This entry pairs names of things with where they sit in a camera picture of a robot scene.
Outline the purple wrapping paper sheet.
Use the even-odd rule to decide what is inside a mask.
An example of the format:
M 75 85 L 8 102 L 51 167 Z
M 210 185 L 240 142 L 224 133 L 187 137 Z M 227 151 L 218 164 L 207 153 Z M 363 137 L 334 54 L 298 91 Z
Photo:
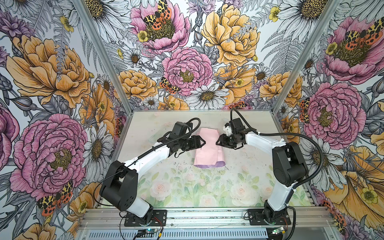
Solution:
M 196 150 L 194 166 L 201 169 L 221 168 L 226 165 L 223 147 L 216 145 L 219 132 L 215 129 L 201 128 L 199 136 L 206 141 Z

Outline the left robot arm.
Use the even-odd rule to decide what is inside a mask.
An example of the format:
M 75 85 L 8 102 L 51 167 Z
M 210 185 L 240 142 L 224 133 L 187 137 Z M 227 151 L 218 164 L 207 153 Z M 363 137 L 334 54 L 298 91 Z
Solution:
M 176 122 L 172 131 L 160 137 L 154 146 L 143 154 L 125 161 L 113 162 L 102 182 L 100 196 L 120 211 L 128 212 L 148 222 L 153 206 L 138 194 L 140 178 L 152 167 L 171 156 L 200 149 L 206 141 L 194 132 L 201 125 L 199 118 Z

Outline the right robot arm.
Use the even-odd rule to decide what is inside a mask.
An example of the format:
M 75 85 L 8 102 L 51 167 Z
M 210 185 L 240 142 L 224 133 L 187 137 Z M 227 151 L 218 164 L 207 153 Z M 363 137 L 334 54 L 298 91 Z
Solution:
M 272 217 L 284 214 L 299 182 L 309 173 L 298 144 L 273 139 L 279 133 L 272 136 L 259 133 L 240 118 L 226 123 L 224 131 L 216 141 L 217 146 L 238 150 L 249 145 L 272 156 L 276 183 L 272 194 L 265 201 L 263 213 Z

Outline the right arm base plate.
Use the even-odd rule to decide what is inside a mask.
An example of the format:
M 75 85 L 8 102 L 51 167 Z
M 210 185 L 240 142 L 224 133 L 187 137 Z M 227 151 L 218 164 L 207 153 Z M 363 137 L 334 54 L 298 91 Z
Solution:
M 291 224 L 287 209 L 278 212 L 269 209 L 248 209 L 243 219 L 249 221 L 251 226 L 288 226 Z

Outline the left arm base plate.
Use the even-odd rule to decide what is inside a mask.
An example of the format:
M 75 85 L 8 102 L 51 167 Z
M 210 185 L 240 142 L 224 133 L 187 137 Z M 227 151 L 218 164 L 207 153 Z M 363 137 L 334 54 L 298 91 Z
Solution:
M 164 227 L 167 222 L 167 210 L 150 210 L 144 217 L 140 218 L 132 213 L 125 217 L 125 227 Z

